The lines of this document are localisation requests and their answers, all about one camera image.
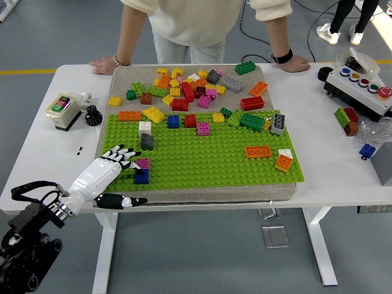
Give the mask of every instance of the light blue jeans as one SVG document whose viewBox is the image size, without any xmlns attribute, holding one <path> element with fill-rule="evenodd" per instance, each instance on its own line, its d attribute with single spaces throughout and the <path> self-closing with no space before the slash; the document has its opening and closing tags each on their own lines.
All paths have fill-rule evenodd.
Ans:
<svg viewBox="0 0 392 294">
<path fill-rule="evenodd" d="M 153 35 L 158 64 L 184 63 L 188 48 L 190 61 L 192 64 L 223 63 L 223 57 L 225 54 L 225 39 L 213 46 L 188 47 L 167 40 L 158 34 L 154 29 Z"/>
</svg>

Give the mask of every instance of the white table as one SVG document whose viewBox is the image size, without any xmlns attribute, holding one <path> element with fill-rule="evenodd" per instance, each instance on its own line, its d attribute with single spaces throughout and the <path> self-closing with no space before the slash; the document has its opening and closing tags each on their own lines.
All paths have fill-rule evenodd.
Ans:
<svg viewBox="0 0 392 294">
<path fill-rule="evenodd" d="M 334 117 L 337 108 L 344 104 L 327 98 L 323 83 L 317 79 L 319 68 L 333 64 L 313 64 L 311 70 L 301 73 L 285 73 L 273 64 L 260 66 L 275 109 L 286 116 L 286 126 L 305 177 L 305 182 L 298 183 L 293 198 L 272 203 L 151 205 L 124 211 L 302 208 L 323 284 L 337 285 L 320 220 L 332 206 L 390 205 L 392 187 L 381 186 L 371 161 L 361 160 L 358 154 L 363 143 L 355 137 L 346 137 Z M 11 188 L 46 180 L 68 189 L 94 160 L 100 127 L 89 127 L 80 118 L 69 132 L 62 132 L 54 128 L 44 113 L 59 93 L 84 91 L 92 94 L 93 104 L 103 112 L 111 76 L 93 75 L 91 69 L 89 65 L 75 65 L 61 66 L 56 71 L 0 197 L 0 209 L 5 213 L 17 214 L 27 204 L 13 201 Z M 41 198 L 42 191 L 32 191 L 29 196 Z M 94 213 L 104 228 L 92 292 L 106 293 L 118 213 L 103 212 L 91 203 L 85 205 L 83 212 Z"/>
</svg>

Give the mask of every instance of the robotic arm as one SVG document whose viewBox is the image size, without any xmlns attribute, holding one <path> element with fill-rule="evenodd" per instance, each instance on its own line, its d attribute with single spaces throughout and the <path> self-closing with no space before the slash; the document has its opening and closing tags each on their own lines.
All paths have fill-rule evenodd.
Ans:
<svg viewBox="0 0 392 294">
<path fill-rule="evenodd" d="M 11 229 L 2 239 L 0 257 L 4 261 L 0 261 L 0 293 L 20 294 L 38 289 L 62 249 L 60 239 L 51 241 L 46 233 L 40 232 L 49 221 L 62 228 L 64 221 L 77 216 L 86 202 L 110 209 L 134 207 L 147 202 L 145 198 L 102 193 L 122 170 L 133 168 L 137 173 L 143 173 L 137 164 L 129 161 L 141 152 L 123 148 L 124 145 L 116 146 L 95 159 L 69 190 L 48 181 L 36 181 L 11 190 L 12 199 L 31 204 L 8 222 Z M 23 195 L 39 187 L 55 189 L 41 200 Z M 52 194 L 56 195 L 55 199 L 45 205 L 43 201 Z"/>
</svg>

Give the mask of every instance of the table leg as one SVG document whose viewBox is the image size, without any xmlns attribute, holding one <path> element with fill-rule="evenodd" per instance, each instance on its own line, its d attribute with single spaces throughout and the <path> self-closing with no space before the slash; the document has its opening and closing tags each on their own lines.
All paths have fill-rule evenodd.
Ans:
<svg viewBox="0 0 392 294">
<path fill-rule="evenodd" d="M 4 0 L 6 7 L 0 13 L 0 22 L 3 22 L 19 0 Z"/>
<path fill-rule="evenodd" d="M 109 281 L 111 255 L 113 253 L 113 245 L 115 243 L 118 213 L 95 213 L 95 215 L 104 229 L 102 230 L 102 239 L 100 241 L 96 276 L 94 278 L 92 294 L 106 294 Z"/>
<path fill-rule="evenodd" d="M 303 208 L 307 230 L 311 237 L 314 254 L 316 256 L 318 269 L 324 286 L 337 285 L 335 273 L 333 271 L 330 255 L 326 248 L 323 233 L 320 228 L 320 220 L 326 215 L 331 207 L 311 207 Z"/>
</svg>

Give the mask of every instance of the white robotic hand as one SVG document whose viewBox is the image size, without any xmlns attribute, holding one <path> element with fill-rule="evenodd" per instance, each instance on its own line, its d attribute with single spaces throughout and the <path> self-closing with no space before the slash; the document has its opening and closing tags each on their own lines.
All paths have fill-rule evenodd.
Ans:
<svg viewBox="0 0 392 294">
<path fill-rule="evenodd" d="M 100 158 L 94 160 L 72 183 L 71 188 L 68 190 L 69 196 L 59 199 L 61 203 L 71 210 L 73 215 L 78 215 L 86 202 L 93 202 L 95 199 L 97 203 L 99 201 L 103 203 L 103 200 L 117 203 L 119 200 L 118 197 L 121 197 L 119 200 L 120 204 L 122 204 L 121 206 L 98 205 L 99 207 L 113 209 L 137 206 L 147 202 L 145 198 L 129 198 L 116 194 L 104 194 L 106 197 L 101 195 L 106 187 L 118 177 L 122 170 L 133 168 L 137 173 L 143 173 L 137 164 L 128 161 L 132 156 L 141 155 L 141 152 L 135 152 L 133 148 L 123 149 L 123 147 L 124 145 L 116 146 Z"/>
</svg>

